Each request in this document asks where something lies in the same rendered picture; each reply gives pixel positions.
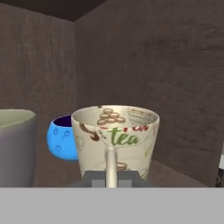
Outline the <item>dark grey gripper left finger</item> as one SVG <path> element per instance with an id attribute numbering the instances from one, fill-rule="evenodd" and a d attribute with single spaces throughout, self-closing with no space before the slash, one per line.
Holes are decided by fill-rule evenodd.
<path id="1" fill-rule="evenodd" d="M 72 183 L 70 187 L 78 188 L 105 188 L 105 171 L 86 171 L 82 180 Z"/>

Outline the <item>dark brown cabinet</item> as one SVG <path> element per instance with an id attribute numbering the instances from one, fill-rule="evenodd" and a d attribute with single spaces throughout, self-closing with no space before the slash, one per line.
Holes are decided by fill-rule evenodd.
<path id="1" fill-rule="evenodd" d="M 80 176 L 48 151 L 50 121 L 106 104 L 159 114 L 155 185 L 213 186 L 224 141 L 224 0 L 0 0 L 0 109 L 37 114 L 37 186 Z"/>

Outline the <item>blue spotted bowl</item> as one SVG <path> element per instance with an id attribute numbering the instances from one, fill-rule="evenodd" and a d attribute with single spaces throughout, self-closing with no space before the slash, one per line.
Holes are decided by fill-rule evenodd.
<path id="1" fill-rule="evenodd" d="M 49 151 L 56 157 L 77 161 L 77 149 L 70 115 L 63 115 L 51 121 L 46 141 Z"/>

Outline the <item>grey cup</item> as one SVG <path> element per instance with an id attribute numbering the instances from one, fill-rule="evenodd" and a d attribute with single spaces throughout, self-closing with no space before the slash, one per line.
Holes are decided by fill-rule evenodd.
<path id="1" fill-rule="evenodd" d="M 36 164 L 36 114 L 0 109 L 0 187 L 31 187 Z"/>

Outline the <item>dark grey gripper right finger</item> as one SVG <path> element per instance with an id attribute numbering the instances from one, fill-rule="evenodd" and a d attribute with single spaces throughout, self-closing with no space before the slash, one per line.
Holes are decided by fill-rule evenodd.
<path id="1" fill-rule="evenodd" d="M 118 186 L 120 188 L 151 187 L 151 184 L 140 177 L 137 171 L 119 171 Z"/>

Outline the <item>cream printed tea mug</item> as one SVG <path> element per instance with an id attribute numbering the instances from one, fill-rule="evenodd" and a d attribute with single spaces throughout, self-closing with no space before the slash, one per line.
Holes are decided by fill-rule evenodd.
<path id="1" fill-rule="evenodd" d="M 127 105 L 81 108 L 71 115 L 80 173 L 105 172 L 107 187 L 118 186 L 119 172 L 137 172 L 146 180 L 160 117 Z"/>

